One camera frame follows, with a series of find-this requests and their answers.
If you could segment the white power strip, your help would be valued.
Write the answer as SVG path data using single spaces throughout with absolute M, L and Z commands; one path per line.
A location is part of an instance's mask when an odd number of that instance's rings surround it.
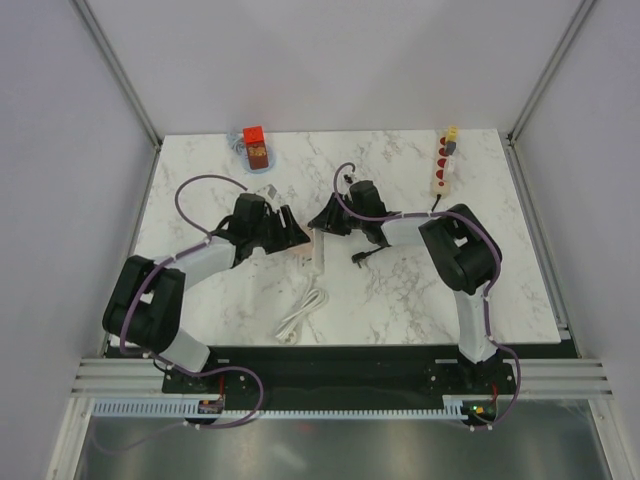
M 312 229 L 305 229 L 305 233 L 314 243 L 314 251 L 311 257 L 296 255 L 298 269 L 307 276 L 321 276 L 325 271 L 324 234 Z

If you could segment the dark red carp adapter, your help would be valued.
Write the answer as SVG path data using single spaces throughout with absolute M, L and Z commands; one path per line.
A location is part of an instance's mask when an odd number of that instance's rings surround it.
M 268 148 L 264 142 L 248 143 L 246 155 L 249 170 L 252 172 L 262 171 L 270 166 Z

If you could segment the red socket cube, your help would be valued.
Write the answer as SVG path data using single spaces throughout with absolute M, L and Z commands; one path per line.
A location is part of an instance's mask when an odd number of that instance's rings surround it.
M 246 145 L 265 142 L 264 131 L 261 126 L 246 127 L 243 129 L 242 134 Z

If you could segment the pink adapter plug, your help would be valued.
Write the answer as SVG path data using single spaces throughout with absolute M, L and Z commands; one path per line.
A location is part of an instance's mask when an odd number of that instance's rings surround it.
M 312 241 L 298 245 L 291 249 L 291 253 L 300 257 L 311 257 L 314 251 L 314 243 Z

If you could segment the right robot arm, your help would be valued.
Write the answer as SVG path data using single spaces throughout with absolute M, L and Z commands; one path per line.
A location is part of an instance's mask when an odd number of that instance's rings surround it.
M 494 381 L 487 362 L 498 352 L 491 333 L 489 293 L 501 272 L 502 254 L 470 208 L 445 211 L 390 211 L 370 180 L 358 181 L 346 194 L 333 193 L 308 227 L 347 236 L 362 232 L 381 249 L 424 246 L 440 279 L 453 292 L 459 323 L 458 351 L 467 361 L 458 381 L 467 392 L 483 392 Z

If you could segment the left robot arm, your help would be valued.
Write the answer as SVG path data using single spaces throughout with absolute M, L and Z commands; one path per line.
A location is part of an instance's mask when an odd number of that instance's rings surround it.
M 261 195 L 243 193 L 233 212 L 195 245 L 160 259 L 127 258 L 102 326 L 118 338 L 121 354 L 146 353 L 185 372 L 185 382 L 196 392 L 211 392 L 220 371 L 209 363 L 209 346 L 181 327 L 185 293 L 237 267 L 256 249 L 270 255 L 310 242 L 289 206 L 275 208 Z

